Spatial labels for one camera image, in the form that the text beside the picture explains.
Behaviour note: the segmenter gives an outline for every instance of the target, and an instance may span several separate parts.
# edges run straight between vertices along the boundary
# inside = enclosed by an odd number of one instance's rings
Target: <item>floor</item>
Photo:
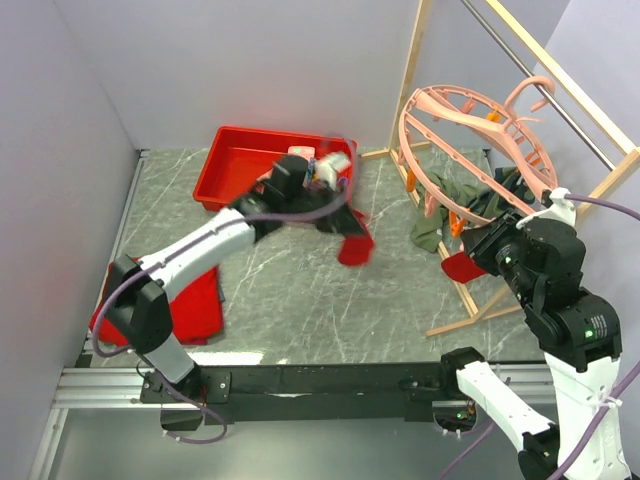
[[[154,252],[211,218],[192,198],[206,155],[207,149],[150,152],[125,226],[123,252]],[[444,156],[428,151],[418,156],[428,168],[468,180],[467,172],[457,171]],[[491,360],[542,358],[521,312],[426,338],[427,330],[468,315],[440,269],[440,257],[409,241],[419,213],[390,158],[363,161],[357,188],[355,206],[370,215],[377,246],[370,264],[343,267],[336,260],[341,238],[300,227],[286,227],[228,258],[220,266],[225,331],[208,345],[191,348],[196,361],[427,361],[463,346],[474,346]],[[457,248],[451,240],[446,243]],[[468,286],[482,305],[501,285],[500,279],[485,276]],[[94,365],[136,362],[137,357],[124,354]]]

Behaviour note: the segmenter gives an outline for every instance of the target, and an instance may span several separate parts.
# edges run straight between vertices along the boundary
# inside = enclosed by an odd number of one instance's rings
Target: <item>olive green garment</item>
[[[435,173],[427,173],[427,177],[435,183],[440,191],[458,205],[468,205],[482,191],[482,188],[471,185],[460,185]],[[435,252],[442,240],[442,226],[449,215],[449,210],[442,205],[430,217],[424,216],[424,187],[418,182],[416,185],[420,195],[418,204],[418,220],[416,221],[409,237],[413,244],[428,252]]]
[[[509,207],[509,204],[500,195],[495,194],[487,187],[460,185],[435,173],[427,173],[427,177],[440,188],[442,193],[458,205],[469,207],[472,212],[485,218],[497,217]],[[515,167],[497,168],[494,178],[525,203],[532,204],[535,200],[531,190],[518,182],[520,172]],[[425,217],[424,187],[418,184],[416,188],[420,195],[420,204],[418,205],[418,220],[411,230],[410,238],[417,247],[433,253],[438,249],[438,244],[442,240],[442,227],[448,219],[449,211],[440,205],[431,217]]]

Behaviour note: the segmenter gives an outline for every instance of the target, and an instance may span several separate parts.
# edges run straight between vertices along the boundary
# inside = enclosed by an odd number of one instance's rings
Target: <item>red fabric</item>
[[[458,252],[445,258],[440,265],[451,280],[459,283],[470,282],[487,273],[476,266],[475,262],[464,252]]]
[[[340,252],[338,253],[338,262],[347,267],[361,267],[369,263],[371,254],[375,248],[375,242],[363,221],[365,217],[364,213],[358,210],[354,210],[353,213],[367,234],[363,237],[345,237]]]
[[[205,345],[209,337],[224,327],[222,304],[218,296],[218,274],[217,267],[208,271],[184,289],[169,305],[173,332],[183,345]],[[93,313],[91,329],[101,306],[102,302]],[[100,340],[117,346],[128,343],[109,322],[103,322]]]

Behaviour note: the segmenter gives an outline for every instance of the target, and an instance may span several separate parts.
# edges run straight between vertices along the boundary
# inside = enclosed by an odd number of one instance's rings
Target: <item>wooden stand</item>
[[[500,4],[498,0],[485,0],[487,4],[493,9],[493,11],[504,21],[504,23],[511,29],[515,36],[524,43],[524,45],[531,51],[542,66],[544,66],[556,82],[568,92],[568,94],[580,105],[580,107],[587,113],[591,120],[602,130],[608,138],[610,138],[616,147],[624,155],[623,160],[617,164],[617,166],[609,173],[604,180],[589,194],[590,197],[605,199],[609,197],[615,190],[630,176],[638,167],[640,167],[640,147],[634,146],[633,142],[611,121],[611,119],[596,105],[596,103],[578,86],[578,84],[560,67],[560,65],[544,50],[540,44],[525,30],[525,28],[518,23],[518,21],[507,11],[504,6]],[[408,172],[405,166],[400,165],[398,161],[398,122],[400,118],[400,112],[406,104],[410,94],[411,87],[413,85],[413,79],[415,74],[416,65],[420,55],[420,48],[422,46],[422,39],[427,26],[427,20],[431,11],[431,0],[420,0],[418,10],[416,13],[416,21],[413,28],[413,34],[411,37],[411,45],[407,55],[407,64],[405,67],[404,78],[402,81],[402,88],[396,107],[396,114],[393,120],[393,128],[391,138],[389,140],[389,147],[376,152],[370,152],[362,155],[363,159],[376,159],[386,156],[391,156],[393,163],[400,174],[402,181],[406,184]],[[421,142],[411,145],[412,150],[429,148],[429,142]],[[414,204],[417,206],[419,203],[418,193],[414,190],[409,194]],[[580,205],[577,211],[577,221],[581,223],[591,212],[593,205],[585,203]],[[438,245],[438,253],[444,260],[449,257],[449,252],[445,245],[440,242]],[[450,332],[458,328],[473,325],[481,320],[489,320],[496,318],[507,313],[512,313],[520,310],[519,305],[513,305],[506,308],[495,310],[495,307],[500,304],[502,300],[511,296],[511,290],[507,285],[500,288],[489,301],[477,307],[467,287],[461,283],[453,282],[462,303],[469,314],[469,318],[455,322],[443,327],[429,330],[427,336],[438,335],[445,332]]]

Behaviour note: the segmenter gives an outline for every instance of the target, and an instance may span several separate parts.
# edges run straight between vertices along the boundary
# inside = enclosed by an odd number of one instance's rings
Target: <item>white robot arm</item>
[[[632,474],[622,452],[620,402],[609,398],[620,368],[619,320],[606,300],[580,287],[585,247],[573,228],[575,207],[566,193],[550,192],[546,210],[524,218],[507,212],[461,235],[465,252],[479,267],[502,276],[522,305],[551,370],[558,425],[524,403],[479,354],[455,365],[457,384],[505,432],[527,480],[548,478],[573,452],[598,409],[609,405],[563,478],[626,480]]]
[[[329,154],[315,164],[314,184],[305,185],[307,160],[284,155],[270,175],[173,245],[138,261],[119,257],[107,280],[105,297],[116,290],[120,293],[108,308],[107,318],[176,390],[192,396],[201,388],[200,369],[173,334],[169,303],[229,255],[251,247],[283,225],[280,220],[265,219],[265,214],[305,214],[334,202],[341,195],[338,173],[349,164],[346,155]],[[313,224],[327,233],[366,234],[347,204],[316,218]],[[123,289],[134,275],[140,279]]]

